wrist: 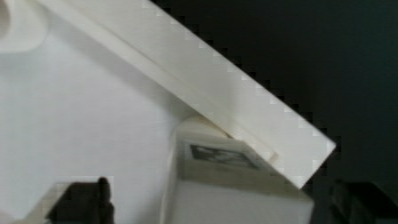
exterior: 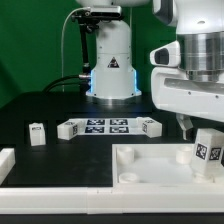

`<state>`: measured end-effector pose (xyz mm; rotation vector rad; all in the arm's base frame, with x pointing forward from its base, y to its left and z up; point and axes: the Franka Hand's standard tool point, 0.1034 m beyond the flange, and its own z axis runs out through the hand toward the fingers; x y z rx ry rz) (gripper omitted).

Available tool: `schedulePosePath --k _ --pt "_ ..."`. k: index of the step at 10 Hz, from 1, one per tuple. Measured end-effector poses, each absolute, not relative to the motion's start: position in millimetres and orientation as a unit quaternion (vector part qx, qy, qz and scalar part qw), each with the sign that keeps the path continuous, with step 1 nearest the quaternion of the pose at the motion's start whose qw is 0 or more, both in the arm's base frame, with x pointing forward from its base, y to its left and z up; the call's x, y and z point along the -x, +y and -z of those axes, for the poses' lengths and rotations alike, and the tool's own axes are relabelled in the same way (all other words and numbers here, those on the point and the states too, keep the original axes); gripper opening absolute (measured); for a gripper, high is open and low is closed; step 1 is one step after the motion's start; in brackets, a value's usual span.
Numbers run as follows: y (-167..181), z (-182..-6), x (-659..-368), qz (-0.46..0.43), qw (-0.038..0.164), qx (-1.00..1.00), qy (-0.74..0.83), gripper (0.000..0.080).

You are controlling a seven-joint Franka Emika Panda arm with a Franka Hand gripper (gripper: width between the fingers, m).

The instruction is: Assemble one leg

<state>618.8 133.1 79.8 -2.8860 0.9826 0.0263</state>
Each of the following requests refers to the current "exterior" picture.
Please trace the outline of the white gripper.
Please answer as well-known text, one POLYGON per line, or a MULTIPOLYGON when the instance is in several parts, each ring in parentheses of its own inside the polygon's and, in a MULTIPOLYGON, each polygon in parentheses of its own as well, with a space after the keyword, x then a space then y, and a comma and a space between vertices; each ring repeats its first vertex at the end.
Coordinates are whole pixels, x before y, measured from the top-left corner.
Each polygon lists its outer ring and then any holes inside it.
POLYGON ((224 73, 218 82, 195 82, 179 69, 156 67, 151 74, 151 92, 158 109, 178 113, 184 140, 193 129, 189 116, 224 122, 224 73))

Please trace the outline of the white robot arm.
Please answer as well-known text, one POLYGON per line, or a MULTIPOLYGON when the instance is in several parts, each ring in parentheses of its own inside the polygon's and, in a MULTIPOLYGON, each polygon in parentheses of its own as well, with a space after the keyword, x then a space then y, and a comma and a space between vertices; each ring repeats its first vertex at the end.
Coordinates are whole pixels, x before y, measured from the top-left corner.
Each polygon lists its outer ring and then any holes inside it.
POLYGON ((131 29, 123 7, 153 3, 153 14, 176 28, 176 40, 153 50, 151 96, 156 108, 177 115, 224 122, 224 0, 76 0, 81 16, 97 29, 97 62, 87 95, 126 100, 141 93, 131 62, 131 29))

